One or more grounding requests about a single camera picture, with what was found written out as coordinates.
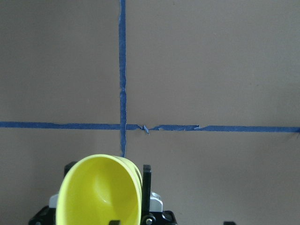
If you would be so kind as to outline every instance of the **metal bolt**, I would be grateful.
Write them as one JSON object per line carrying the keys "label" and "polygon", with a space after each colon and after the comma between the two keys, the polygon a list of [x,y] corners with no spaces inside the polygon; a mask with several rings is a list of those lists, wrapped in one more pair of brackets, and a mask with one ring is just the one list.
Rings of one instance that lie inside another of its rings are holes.
{"label": "metal bolt", "polygon": [[153,220],[151,218],[146,219],[146,225],[151,225]]}

